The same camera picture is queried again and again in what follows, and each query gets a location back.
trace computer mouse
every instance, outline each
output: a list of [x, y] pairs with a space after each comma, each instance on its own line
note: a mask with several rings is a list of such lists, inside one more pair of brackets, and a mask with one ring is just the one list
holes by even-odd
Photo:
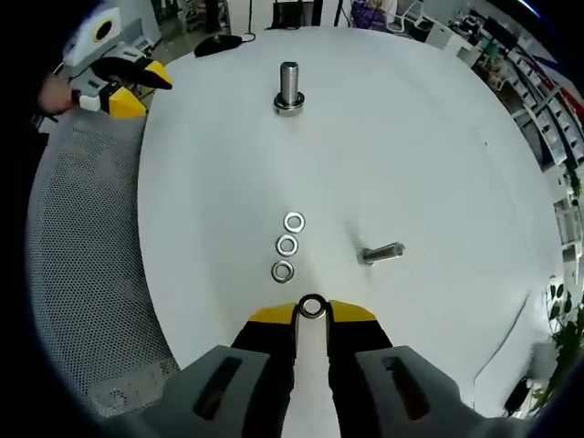
[[213, 53], [224, 52], [241, 46], [244, 40], [236, 35], [214, 35], [209, 36], [194, 48], [196, 57], [206, 57]]

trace chair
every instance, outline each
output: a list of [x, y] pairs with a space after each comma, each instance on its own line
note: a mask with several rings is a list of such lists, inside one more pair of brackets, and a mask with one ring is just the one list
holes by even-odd
[[423, 3], [421, 1], [414, 1], [411, 3], [402, 15], [399, 15], [400, 9], [403, 8], [403, 0], [393, 0], [393, 2], [388, 7], [387, 12], [387, 29], [393, 34], [405, 34], [406, 33], [406, 22], [410, 22], [414, 27], [421, 30], [430, 30], [430, 26], [425, 26], [426, 23], [431, 25], [428, 20], [424, 19], [423, 16]]
[[81, 109], [60, 117], [28, 206], [36, 330], [97, 421], [156, 402], [178, 371], [141, 261], [136, 192], [144, 123]]

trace metal washer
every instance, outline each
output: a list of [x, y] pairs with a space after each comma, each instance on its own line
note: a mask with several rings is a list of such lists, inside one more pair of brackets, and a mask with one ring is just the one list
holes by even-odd
[[[308, 303], [308, 301], [317, 301], [320, 304], [320, 309], [317, 310], [316, 312], [312, 313], [309, 312], [305, 305]], [[298, 301], [298, 308], [300, 310], [300, 315], [302, 315], [304, 318], [308, 318], [308, 319], [318, 319], [320, 317], [322, 317], [325, 312], [327, 311], [327, 300], [319, 295], [319, 294], [308, 294], [303, 296], [300, 301]]]
[[[284, 242], [292, 242], [292, 249], [287, 251], [282, 247]], [[276, 241], [276, 250], [283, 257], [293, 256], [298, 250], [298, 240], [293, 235], [281, 235]]]
[[[288, 270], [288, 274], [286, 276], [280, 276], [277, 273], [277, 269], [281, 266], [285, 267]], [[287, 262], [286, 260], [278, 260], [272, 266], [272, 277], [278, 283], [287, 283], [288, 281], [290, 281], [292, 279], [293, 276], [294, 276], [294, 267], [292, 266], [291, 263]]]
[[[298, 224], [298, 226], [291, 226], [289, 223], [290, 219], [295, 218], [298, 219], [300, 224]], [[284, 217], [284, 228], [286, 228], [286, 231], [289, 233], [300, 233], [304, 229], [305, 223], [306, 221], [304, 220], [304, 216], [297, 212], [290, 212], [286, 215], [286, 217]]]

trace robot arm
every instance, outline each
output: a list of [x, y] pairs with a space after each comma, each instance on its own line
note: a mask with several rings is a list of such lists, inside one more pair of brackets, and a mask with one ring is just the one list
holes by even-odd
[[122, 32], [120, 10], [101, 11], [83, 23], [64, 56], [73, 101], [84, 110], [103, 110], [113, 119], [146, 114], [146, 107], [124, 84], [172, 88], [162, 64], [126, 44]]
[[[452, 379], [408, 347], [393, 347], [373, 314], [320, 298], [327, 313], [328, 384], [343, 438], [518, 436], [525, 425], [485, 419]], [[279, 438], [294, 387], [302, 302], [256, 312], [231, 347], [169, 379], [160, 401], [116, 417], [119, 435]]]

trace white round table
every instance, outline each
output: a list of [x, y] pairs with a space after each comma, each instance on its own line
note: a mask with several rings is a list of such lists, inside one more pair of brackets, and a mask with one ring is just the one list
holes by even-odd
[[[283, 61], [300, 67], [295, 118], [272, 106]], [[544, 178], [487, 85], [436, 48], [355, 29], [268, 31], [167, 68], [174, 88], [151, 105], [138, 218], [179, 366], [230, 345], [260, 307], [319, 293], [370, 309], [470, 402], [526, 296], [562, 272]], [[292, 211], [307, 224], [282, 285], [270, 269]], [[362, 247], [396, 241], [403, 257], [357, 263]], [[301, 324], [285, 434], [338, 427], [319, 324]]]

